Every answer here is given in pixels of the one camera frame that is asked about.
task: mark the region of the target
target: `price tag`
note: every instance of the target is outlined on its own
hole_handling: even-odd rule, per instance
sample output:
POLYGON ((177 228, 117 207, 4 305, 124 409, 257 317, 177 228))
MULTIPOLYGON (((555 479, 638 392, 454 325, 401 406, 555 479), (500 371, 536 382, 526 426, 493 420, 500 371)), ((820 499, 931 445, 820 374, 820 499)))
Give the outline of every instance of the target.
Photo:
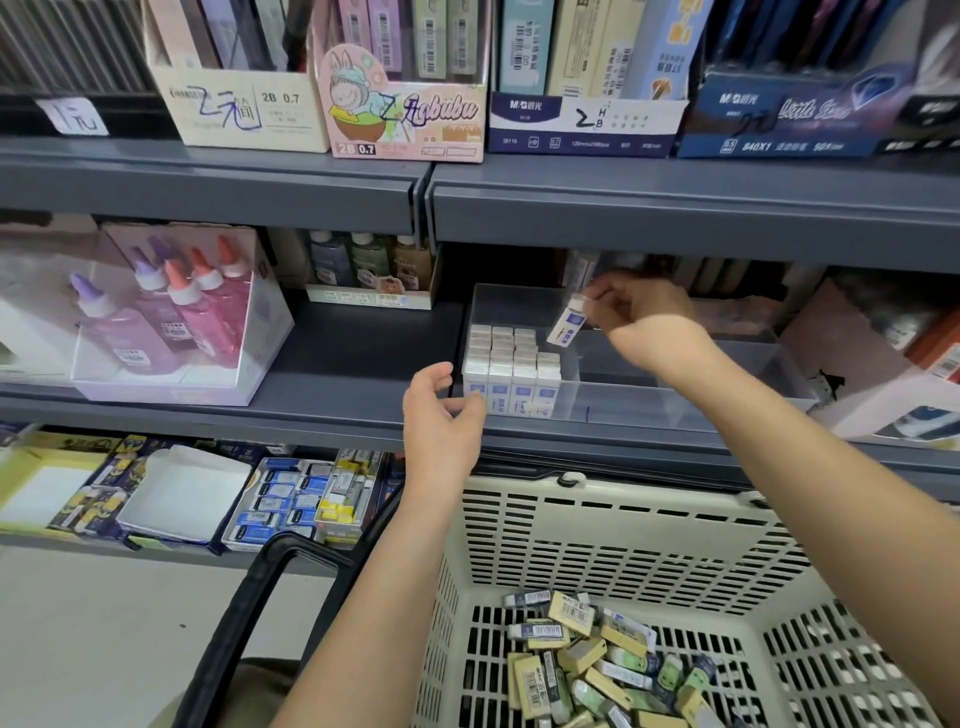
POLYGON ((67 136, 110 136, 107 125, 89 99, 35 99, 54 128, 67 136))

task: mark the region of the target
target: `hand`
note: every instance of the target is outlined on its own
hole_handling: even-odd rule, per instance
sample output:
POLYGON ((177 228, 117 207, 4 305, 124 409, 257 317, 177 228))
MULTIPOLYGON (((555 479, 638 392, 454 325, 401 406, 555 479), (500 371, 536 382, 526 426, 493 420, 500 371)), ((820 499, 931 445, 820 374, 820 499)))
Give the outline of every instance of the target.
POLYGON ((421 369, 403 395, 404 500, 440 496, 444 504, 455 503, 480 456, 487 405, 477 393, 438 400, 436 393, 453 383, 452 373, 448 361, 421 369))
POLYGON ((676 386, 704 356, 720 352, 696 322, 686 292, 667 279, 643 279, 626 270, 604 273, 588 285, 584 313, 604 330, 627 361, 676 386))

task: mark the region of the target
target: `pink glue bottle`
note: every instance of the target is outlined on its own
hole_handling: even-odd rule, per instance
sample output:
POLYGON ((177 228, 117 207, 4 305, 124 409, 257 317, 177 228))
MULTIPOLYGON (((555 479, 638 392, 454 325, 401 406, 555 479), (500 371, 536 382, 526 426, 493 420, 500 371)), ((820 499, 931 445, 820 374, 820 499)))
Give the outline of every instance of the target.
POLYGON ((197 348, 193 336, 174 302, 170 300, 167 274, 158 270, 144 252, 133 247, 133 274, 140 291, 133 305, 143 314, 173 352, 188 352, 197 348))
POLYGON ((164 263, 163 268, 170 279, 170 299, 179 308, 197 347, 214 364, 235 369, 240 362, 240 344, 220 308, 204 295, 195 280, 187 280, 172 261, 164 263))
POLYGON ((70 274, 70 285, 80 298, 77 305, 86 314, 84 328, 113 352, 131 372, 167 375, 180 368, 180 360, 160 335, 133 308, 116 302, 79 273, 70 274))
POLYGON ((247 325, 247 301, 250 300, 250 286, 235 279, 225 279, 216 268, 212 268, 200 248, 190 249, 190 262, 193 263, 193 280, 204 295, 216 303, 224 321, 237 334, 237 344, 243 344, 243 331, 247 325))

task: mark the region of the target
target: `purple glue bottle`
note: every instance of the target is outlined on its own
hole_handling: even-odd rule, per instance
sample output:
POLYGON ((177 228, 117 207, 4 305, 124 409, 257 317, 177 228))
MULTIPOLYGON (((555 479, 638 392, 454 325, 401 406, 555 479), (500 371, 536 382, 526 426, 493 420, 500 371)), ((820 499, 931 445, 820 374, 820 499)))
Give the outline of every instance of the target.
POLYGON ((127 369, 141 375, 166 375, 180 368, 177 355, 142 313, 121 308, 79 273, 70 274, 70 284, 80 296, 77 305, 87 316, 84 329, 127 369))

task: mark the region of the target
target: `shopping basket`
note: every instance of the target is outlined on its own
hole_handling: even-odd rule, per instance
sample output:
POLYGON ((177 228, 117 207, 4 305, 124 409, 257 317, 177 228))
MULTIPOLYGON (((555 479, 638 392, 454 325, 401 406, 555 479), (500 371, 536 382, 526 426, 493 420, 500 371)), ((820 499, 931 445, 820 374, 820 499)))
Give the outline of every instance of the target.
MULTIPOLYGON (((352 560, 333 560, 341 571, 305 657, 392 513, 383 514, 352 560)), ((325 550, 311 545, 302 553, 315 557, 325 550)), ((235 666, 252 631, 247 620, 259 614, 265 587, 278 575, 274 555, 265 552, 257 562, 248 575, 256 608, 238 603, 241 593, 253 591, 245 582, 191 691, 222 696, 226 689, 224 667, 235 666)), ((650 624, 661 649, 680 655, 686 666, 707 654, 717 665, 709 699, 728 724, 741 716, 770 728, 942 725, 834 598, 773 511, 732 493, 582 475, 533 481, 475 475, 446 541, 413 726, 524 726, 509 709, 505 670, 507 654, 523 645, 506 639, 506 626, 534 613, 504 608, 503 596, 545 588, 587 592, 650 624)), ((208 714, 190 722, 193 716, 184 713, 204 706, 209 703, 184 700, 177 728, 212 728, 204 722, 208 714)))

